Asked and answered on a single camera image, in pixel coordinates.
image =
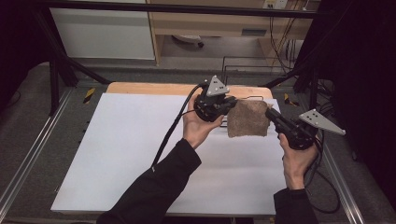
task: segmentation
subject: white wall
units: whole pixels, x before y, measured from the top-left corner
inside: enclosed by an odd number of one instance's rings
[[[145,0],[99,1],[146,3]],[[155,59],[147,12],[52,8],[51,13],[70,57]]]

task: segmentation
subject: black sleeve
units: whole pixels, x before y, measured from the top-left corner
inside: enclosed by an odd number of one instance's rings
[[[274,195],[276,224],[317,224],[305,189],[282,189]]]
[[[97,219],[97,224],[158,224],[186,187],[201,160],[181,139],[157,165],[149,168],[121,196],[114,207]]]

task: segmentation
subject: person's left hand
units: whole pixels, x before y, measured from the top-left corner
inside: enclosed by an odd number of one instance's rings
[[[194,110],[194,101],[198,95],[194,95],[189,100],[187,111]],[[207,138],[209,133],[220,126],[223,115],[213,122],[206,122],[198,117],[195,111],[183,115],[183,138],[186,139],[192,148],[196,149]]]

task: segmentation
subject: hand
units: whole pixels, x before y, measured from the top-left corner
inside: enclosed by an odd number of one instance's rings
[[[194,110],[194,101],[197,96],[191,97],[187,111]],[[191,111],[183,116],[183,138],[196,149],[206,140],[210,131],[220,126],[223,118],[224,116],[220,116],[213,122],[206,122],[200,119],[195,111]]]
[[[304,173],[318,155],[318,149],[314,145],[305,150],[295,150],[289,147],[288,138],[285,134],[279,134],[280,145],[285,155],[283,157],[283,168],[286,185],[289,189],[304,188]]]

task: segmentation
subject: white board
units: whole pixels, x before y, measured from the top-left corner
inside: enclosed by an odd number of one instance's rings
[[[51,207],[62,213],[104,212],[152,164],[186,97],[104,93]],[[276,100],[266,99],[278,109]],[[163,156],[182,137],[182,120]],[[275,127],[266,137],[211,132],[197,148],[202,164],[168,210],[196,216],[275,213],[273,194],[286,187]]]

